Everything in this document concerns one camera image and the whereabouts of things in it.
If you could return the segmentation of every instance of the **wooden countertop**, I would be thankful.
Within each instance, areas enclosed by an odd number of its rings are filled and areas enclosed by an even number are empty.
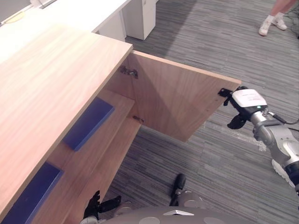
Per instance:
[[[0,61],[0,221],[132,49],[62,25],[33,34]]]

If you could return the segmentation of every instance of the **striped carpet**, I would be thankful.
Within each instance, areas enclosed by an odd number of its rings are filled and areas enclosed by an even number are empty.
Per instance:
[[[257,34],[274,2],[160,0],[149,37],[127,42],[145,53],[241,79],[274,112],[293,121],[299,116],[299,41],[290,29]],[[290,19],[285,22],[292,26]],[[173,180],[184,173],[186,188],[209,209],[256,224],[298,224],[299,198],[273,170],[270,152],[252,138],[252,125],[226,127],[236,114],[232,106],[219,108],[186,143],[141,128],[105,199],[121,195],[136,208],[168,205]]]

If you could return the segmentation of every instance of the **blue object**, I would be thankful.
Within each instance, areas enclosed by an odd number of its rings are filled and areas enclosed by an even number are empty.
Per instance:
[[[29,224],[62,175],[62,171],[44,163],[1,224]]]
[[[78,151],[113,111],[110,104],[96,97],[66,134],[63,142]]]

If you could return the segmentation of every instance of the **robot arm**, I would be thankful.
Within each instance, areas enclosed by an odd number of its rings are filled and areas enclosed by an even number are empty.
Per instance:
[[[239,129],[248,120],[254,125],[253,134],[257,141],[262,141],[270,150],[272,158],[281,165],[295,185],[299,195],[299,142],[277,115],[268,110],[264,98],[255,90],[239,87],[229,97],[237,109],[229,128]]]

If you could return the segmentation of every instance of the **white shoe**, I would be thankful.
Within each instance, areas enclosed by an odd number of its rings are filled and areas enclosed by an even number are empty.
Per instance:
[[[261,36],[266,36],[267,33],[268,33],[268,30],[269,30],[269,27],[270,27],[270,26],[271,26],[271,21],[265,20],[265,21],[262,23],[262,25],[261,25],[261,27],[260,27],[258,33],[259,33]]]
[[[277,26],[277,28],[279,28],[281,30],[286,30],[287,29],[287,26],[285,25],[285,22],[282,18],[274,19],[272,21],[272,24]]]
[[[292,188],[295,187],[293,182],[290,180],[289,175],[285,172],[285,170],[281,167],[281,165],[278,162],[276,162],[275,160],[272,160],[272,166],[273,166],[274,170],[276,171],[276,173],[278,173],[282,178],[284,178],[285,181],[287,181],[287,183]]]

